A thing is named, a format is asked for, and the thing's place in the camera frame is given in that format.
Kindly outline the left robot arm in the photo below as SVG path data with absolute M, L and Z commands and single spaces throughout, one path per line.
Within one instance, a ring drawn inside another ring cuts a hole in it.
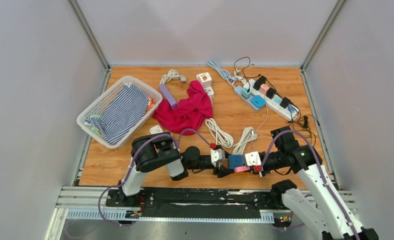
M 213 170 L 218 178 L 233 174 L 233 168 L 222 162 L 230 155 L 215 144 L 210 144 L 210 154 L 201 154 L 196 146 L 180 152 L 179 144 L 170 132 L 145 135 L 136 138 L 131 144 L 131 162 L 123 179 L 118 183 L 119 200 L 125 206 L 134 206 L 138 193 L 148 173 L 166 167 L 171 180 L 180 181 L 189 176 L 189 170 Z

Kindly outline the blue cube adapter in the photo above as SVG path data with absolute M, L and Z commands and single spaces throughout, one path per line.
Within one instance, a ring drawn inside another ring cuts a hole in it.
M 243 167 L 245 165 L 244 157 L 243 155 L 240 154 L 229 155 L 227 161 L 228 161 L 228 168 L 232 170 L 238 167 Z

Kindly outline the purple USB power strip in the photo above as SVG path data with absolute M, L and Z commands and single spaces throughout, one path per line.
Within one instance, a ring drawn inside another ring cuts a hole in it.
M 174 109 L 177 106 L 177 101 L 174 99 L 173 95 L 171 94 L 171 92 L 168 90 L 168 88 L 166 87 L 165 84 L 160 84 L 159 85 L 159 90 L 161 92 L 161 94 L 163 95 L 163 97 L 167 100 L 167 102 L 169 103 L 171 109 Z

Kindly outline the pink square plug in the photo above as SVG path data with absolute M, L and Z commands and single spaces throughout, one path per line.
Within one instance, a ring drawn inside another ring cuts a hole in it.
M 238 167 L 234 168 L 235 173 L 243 173 L 243 172 L 250 171 L 250 170 L 251 170 L 251 168 L 248 166 L 238 166 Z

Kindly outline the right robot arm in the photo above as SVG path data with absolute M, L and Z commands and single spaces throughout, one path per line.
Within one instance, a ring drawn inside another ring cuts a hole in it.
M 271 131 L 272 142 L 263 157 L 258 151 L 244 155 L 245 164 L 255 172 L 285 167 L 296 174 L 308 188 L 311 203 L 290 180 L 271 187 L 270 201 L 277 209 L 284 207 L 322 240 L 377 240 L 373 228 L 366 228 L 345 204 L 332 183 L 322 159 L 310 141 L 290 127 Z

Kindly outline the white USB charger plug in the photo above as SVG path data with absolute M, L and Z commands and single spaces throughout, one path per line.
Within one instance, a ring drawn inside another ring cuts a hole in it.
M 153 134 L 160 134 L 160 133 L 163 133 L 164 130 L 163 130 L 163 128 L 162 128 L 160 125 L 157 124 L 157 125 L 151 127 L 151 128 L 149 129 L 149 132 L 153 135 Z

